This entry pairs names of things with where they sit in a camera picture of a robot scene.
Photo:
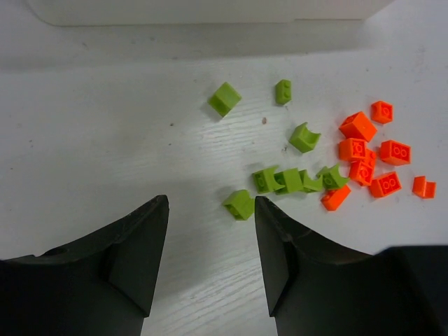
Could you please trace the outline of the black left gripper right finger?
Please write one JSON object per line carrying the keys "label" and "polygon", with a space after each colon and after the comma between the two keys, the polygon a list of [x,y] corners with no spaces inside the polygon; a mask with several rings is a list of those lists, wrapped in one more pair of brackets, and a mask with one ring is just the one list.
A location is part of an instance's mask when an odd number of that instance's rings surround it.
{"label": "black left gripper right finger", "polygon": [[269,315],[279,335],[446,335],[447,247],[369,255],[255,199]]}

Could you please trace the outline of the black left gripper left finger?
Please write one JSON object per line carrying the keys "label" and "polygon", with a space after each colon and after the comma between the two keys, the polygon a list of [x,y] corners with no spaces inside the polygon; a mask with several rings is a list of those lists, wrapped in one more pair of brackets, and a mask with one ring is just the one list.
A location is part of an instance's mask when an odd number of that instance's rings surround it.
{"label": "black left gripper left finger", "polygon": [[167,233],[158,195],[84,237],[1,261],[2,335],[140,335]]}

